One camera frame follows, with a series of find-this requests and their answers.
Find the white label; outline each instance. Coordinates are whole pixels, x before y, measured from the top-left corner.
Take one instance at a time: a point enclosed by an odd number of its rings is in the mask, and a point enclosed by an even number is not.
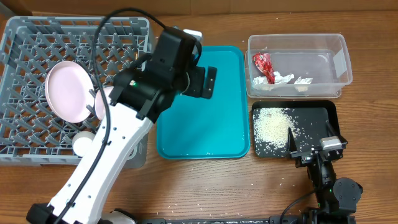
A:
[[[347,65],[346,65],[346,60],[344,58],[343,49],[341,49],[333,57],[333,61],[335,63],[336,76],[337,76],[337,78],[339,78],[342,74],[344,74],[347,71]]]

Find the transparent container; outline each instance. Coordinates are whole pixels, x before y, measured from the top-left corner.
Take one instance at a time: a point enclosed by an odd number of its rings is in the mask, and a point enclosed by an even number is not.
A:
[[[340,34],[252,35],[245,59],[246,88],[251,98],[337,98],[353,81],[351,61]],[[274,71],[294,74],[287,84],[256,85],[264,76],[252,61],[256,53],[270,53]],[[311,84],[294,84],[312,78]]]

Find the wooden table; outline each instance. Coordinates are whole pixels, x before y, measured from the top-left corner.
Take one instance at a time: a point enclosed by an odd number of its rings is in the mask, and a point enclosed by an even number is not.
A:
[[[341,33],[351,57],[354,81],[337,106],[345,158],[338,177],[364,188],[358,223],[398,222],[398,12],[315,12],[160,17],[167,25],[201,30],[206,45],[234,45],[243,52],[253,34]],[[152,25],[159,35],[159,26]],[[255,102],[249,99],[248,108]],[[260,159],[253,148],[242,159],[168,161],[155,150],[150,132],[147,162],[124,170],[105,210],[123,208],[139,218],[261,218],[278,215],[312,186],[293,161]],[[35,202],[49,202],[73,166],[0,167],[0,222],[24,223]],[[290,213],[315,206],[315,198]]]

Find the dish rack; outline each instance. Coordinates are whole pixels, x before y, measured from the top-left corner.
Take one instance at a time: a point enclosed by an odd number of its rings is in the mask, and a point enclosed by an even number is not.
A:
[[[45,99],[44,81],[57,63],[81,65],[93,81],[91,41],[102,17],[12,17],[0,43],[4,65],[0,85],[0,165],[78,164],[72,139],[80,131],[95,132],[100,121],[92,106],[81,123],[57,117]],[[154,35],[141,17],[113,17],[96,44],[96,61],[104,86],[140,54],[151,52]],[[95,97],[95,90],[90,93]],[[140,167],[146,159],[147,136],[125,167]]]

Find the teal tray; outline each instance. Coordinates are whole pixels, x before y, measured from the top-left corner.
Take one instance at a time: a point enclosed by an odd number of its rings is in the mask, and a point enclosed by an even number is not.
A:
[[[204,47],[198,66],[217,68],[213,96],[176,96],[157,120],[157,151],[166,159],[243,157],[250,148],[243,54],[232,46]]]

